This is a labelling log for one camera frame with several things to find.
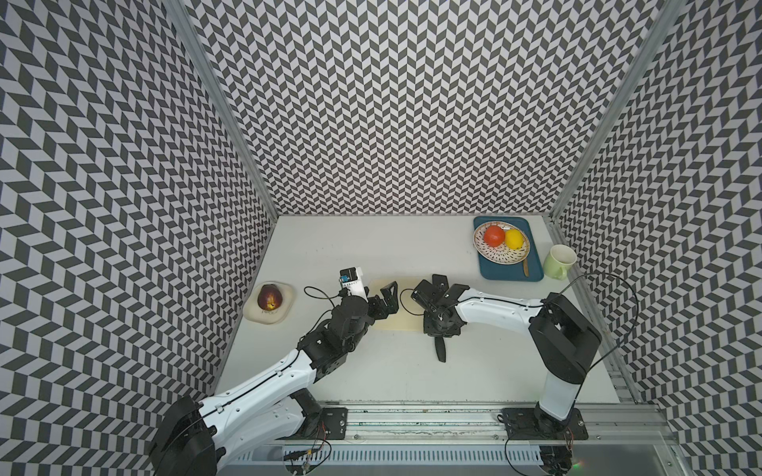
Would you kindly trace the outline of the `black kitchen knife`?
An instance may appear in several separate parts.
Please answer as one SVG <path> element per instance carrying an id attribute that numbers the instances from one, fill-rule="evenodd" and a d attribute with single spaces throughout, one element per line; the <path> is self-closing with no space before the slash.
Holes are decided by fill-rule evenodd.
<path id="1" fill-rule="evenodd" d="M 442 336 L 435 337 L 435 350 L 438 361 L 446 363 L 446 341 Z"/>

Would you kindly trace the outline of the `cream plastic cutting board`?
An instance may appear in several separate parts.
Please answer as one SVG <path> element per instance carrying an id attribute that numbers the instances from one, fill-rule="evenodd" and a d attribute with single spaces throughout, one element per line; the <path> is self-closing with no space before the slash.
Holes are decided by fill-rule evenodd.
<path id="1" fill-rule="evenodd" d="M 393 281 L 398 284 L 399 311 L 387 319 L 376 321 L 374 330 L 423 332 L 424 309 L 412 297 L 412 291 L 423 281 L 423 277 L 379 278 L 371 281 L 369 291 L 381 295 L 381 289 Z"/>

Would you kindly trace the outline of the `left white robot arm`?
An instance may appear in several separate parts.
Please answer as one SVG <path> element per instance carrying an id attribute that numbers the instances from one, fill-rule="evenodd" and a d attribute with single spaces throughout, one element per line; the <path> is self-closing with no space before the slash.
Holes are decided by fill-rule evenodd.
<path id="1" fill-rule="evenodd" d="M 369 328 L 397 313 L 398 285 L 371 296 L 361 281 L 343 284 L 329 319 L 278 363 L 221 394 L 184 396 L 166 410 L 148 446 L 156 475 L 214 475 L 261 444 L 317 434 L 321 407 L 309 388 L 341 367 Z"/>

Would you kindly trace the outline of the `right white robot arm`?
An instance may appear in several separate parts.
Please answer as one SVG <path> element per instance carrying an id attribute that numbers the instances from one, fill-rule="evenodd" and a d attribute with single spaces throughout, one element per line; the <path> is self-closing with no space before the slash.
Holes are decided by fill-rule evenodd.
<path id="1" fill-rule="evenodd" d="M 532 339 L 548 375 L 535 408 L 541 426 L 570 420 L 577 395 L 602 343 L 597 328 L 563 294 L 545 299 L 497 297 L 467 285 L 448 283 L 444 275 L 423 280 L 412 291 L 423 309 L 423 331 L 434 338 L 438 361 L 446 362 L 446 340 L 468 324 L 485 324 Z"/>

